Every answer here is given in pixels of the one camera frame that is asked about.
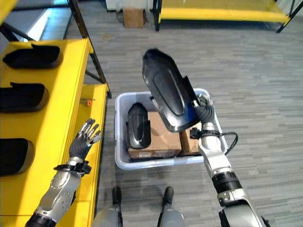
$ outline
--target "yellow rack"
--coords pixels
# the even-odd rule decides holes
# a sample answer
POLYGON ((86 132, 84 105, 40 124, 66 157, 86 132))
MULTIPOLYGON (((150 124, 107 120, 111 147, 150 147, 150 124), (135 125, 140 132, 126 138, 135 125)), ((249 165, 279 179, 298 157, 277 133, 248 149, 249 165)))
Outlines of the yellow rack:
POLYGON ((11 12, 18 0, 0 0, 0 25, 11 12))
MULTIPOLYGON (((108 86, 83 86, 85 68, 92 47, 89 39, 32 42, 57 45, 63 53, 62 64, 55 69, 16 70, 1 62, 1 86, 10 82, 42 83, 49 91, 47 105, 33 113, 0 113, 1 138, 25 138, 34 143, 36 154, 24 173, 0 178, 1 226, 24 226, 47 191, 56 165, 65 163, 68 148, 80 125, 93 117, 103 130, 108 86), (80 97, 93 98, 92 106, 80 104, 80 97)), ((31 43, 11 42, 4 54, 31 43)), ((77 198, 59 226, 90 226, 94 216, 98 181, 100 145, 88 155, 91 173, 82 178, 77 198)))
POLYGON ((274 0, 158 0, 156 30, 163 19, 287 23, 274 0))

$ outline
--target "plastic bin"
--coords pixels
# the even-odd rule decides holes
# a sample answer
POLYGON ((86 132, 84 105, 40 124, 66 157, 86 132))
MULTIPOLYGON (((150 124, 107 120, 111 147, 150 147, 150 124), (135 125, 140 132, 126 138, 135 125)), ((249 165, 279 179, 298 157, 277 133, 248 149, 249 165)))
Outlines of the plastic bin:
MULTIPOLYGON (((200 88, 194 89, 197 95, 209 93, 200 88)), ((133 162, 128 154, 125 136, 125 122, 127 120, 127 113, 131 106, 140 102, 148 112, 156 111, 153 103, 150 100, 150 92, 127 92, 122 93, 116 98, 115 105, 115 161, 118 167, 124 170, 144 169, 160 166, 174 166, 182 164, 192 164, 203 162, 202 156, 188 156, 188 157, 172 157, 157 160, 145 160, 133 162)), ((219 132, 222 132, 217 115, 214 114, 214 123, 219 132)), ((220 137, 222 150, 227 150, 227 143, 224 136, 220 137)))

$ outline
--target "black strap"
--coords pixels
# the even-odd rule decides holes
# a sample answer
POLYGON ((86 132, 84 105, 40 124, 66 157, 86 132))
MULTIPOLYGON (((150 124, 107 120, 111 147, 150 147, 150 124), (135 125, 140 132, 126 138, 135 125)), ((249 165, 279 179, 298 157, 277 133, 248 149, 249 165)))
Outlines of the black strap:
POLYGON ((88 165, 88 161, 84 161, 83 163, 77 163, 75 166, 72 165, 58 165, 54 168, 54 170, 72 172, 78 175, 84 176, 85 174, 89 174, 91 171, 91 167, 88 165))

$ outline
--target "gray carpet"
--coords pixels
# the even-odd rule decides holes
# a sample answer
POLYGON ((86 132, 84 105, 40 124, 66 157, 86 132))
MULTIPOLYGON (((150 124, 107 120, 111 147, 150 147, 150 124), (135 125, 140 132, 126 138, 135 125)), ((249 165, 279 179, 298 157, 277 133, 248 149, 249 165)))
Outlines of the gray carpet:
MULTIPOLYGON (((122 189, 125 227, 154 227, 168 185, 174 206, 191 227, 219 227, 216 192, 204 165, 124 171, 115 165, 115 98, 146 91, 142 56, 151 47, 170 54, 193 87, 208 90, 224 131, 240 140, 230 162, 259 212, 273 227, 303 226, 303 18, 281 33, 267 23, 165 23, 154 31, 147 12, 141 30, 125 29, 121 15, 99 2, 80 8, 113 94, 107 101, 98 209, 122 189)), ((72 20, 68 38, 78 38, 72 20)), ((85 83, 95 83, 86 77, 85 83)))

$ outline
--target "small cardboard box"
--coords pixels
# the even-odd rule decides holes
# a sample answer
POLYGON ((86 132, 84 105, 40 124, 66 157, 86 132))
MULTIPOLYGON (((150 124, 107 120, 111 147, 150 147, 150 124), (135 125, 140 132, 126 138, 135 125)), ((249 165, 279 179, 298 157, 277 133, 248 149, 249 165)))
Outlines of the small cardboard box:
POLYGON ((123 8, 123 19, 126 28, 143 28, 143 9, 123 8))
POLYGON ((151 144, 144 149, 129 148, 131 158, 167 158, 178 155, 181 151, 179 134, 168 131, 158 112, 148 112, 148 120, 151 121, 151 144))
POLYGON ((192 128, 201 129, 201 127, 202 127, 202 124, 197 123, 193 127, 180 132, 180 140, 181 140, 181 145, 182 145, 182 151, 181 151, 182 156, 200 155, 199 140, 190 138, 190 130, 192 128))

